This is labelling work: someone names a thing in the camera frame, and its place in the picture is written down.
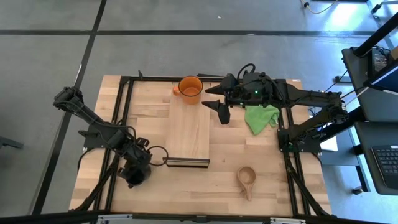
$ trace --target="computer monitor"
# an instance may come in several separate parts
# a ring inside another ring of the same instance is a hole
[[[364,86],[398,95],[398,59],[364,82]]]

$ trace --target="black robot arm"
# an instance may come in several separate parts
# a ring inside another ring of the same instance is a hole
[[[224,95],[224,102],[204,101],[202,104],[218,112],[221,124],[228,124],[229,107],[242,106],[275,106],[290,108],[294,105],[322,107],[314,117],[300,125],[291,125],[288,129],[279,130],[279,144],[285,150],[294,143],[300,144],[304,139],[319,139],[317,128],[329,122],[342,123],[348,119],[341,93],[322,93],[317,91],[299,90],[284,80],[273,80],[264,72],[244,73],[242,83],[232,74],[217,86],[205,90],[207,93]]]
[[[146,150],[149,141],[144,138],[136,139],[135,130],[132,127],[103,121],[84,104],[81,91],[74,87],[65,87],[54,98],[53,105],[85,120],[90,125],[90,129],[96,130],[94,134],[98,136],[101,145],[126,160],[124,167],[118,170],[118,176],[124,178],[130,187],[139,185],[148,178],[149,162],[152,158],[152,154]]]

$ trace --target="green towel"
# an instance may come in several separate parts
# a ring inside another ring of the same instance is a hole
[[[263,108],[262,106],[246,106],[244,120],[250,126],[254,135],[260,132],[270,124],[275,127],[278,124],[279,110],[278,108],[268,105]]]

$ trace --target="wooden tabletop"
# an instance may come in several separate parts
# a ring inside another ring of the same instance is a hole
[[[95,113],[111,121],[120,76],[103,78]],[[302,88],[300,80],[287,80]],[[169,125],[169,103],[175,82],[134,82],[127,124],[134,126],[137,136],[147,138],[150,146],[164,146]],[[211,95],[211,100],[220,99]],[[125,96],[122,97],[119,118]],[[244,121],[245,110],[231,108],[231,122],[221,125],[215,111],[210,113],[210,166],[203,168],[153,167],[152,175],[140,186],[129,189],[124,179],[116,178],[112,212],[173,213],[207,215],[292,215],[289,188],[282,153],[277,142],[277,128],[267,126],[253,136]],[[295,124],[308,119],[305,106],[292,108]],[[164,152],[153,150],[152,162],[161,162]],[[88,153],[82,160],[70,208],[79,206],[98,182],[104,150]],[[305,183],[324,210],[330,205],[319,161],[312,154],[301,153]],[[252,201],[244,198],[236,172],[251,166],[257,172]],[[104,208],[108,186],[104,188]],[[303,213],[299,188],[297,203]]]

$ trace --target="keyboard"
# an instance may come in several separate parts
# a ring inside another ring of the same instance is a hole
[[[398,146],[374,146],[372,152],[384,185],[398,189]]]

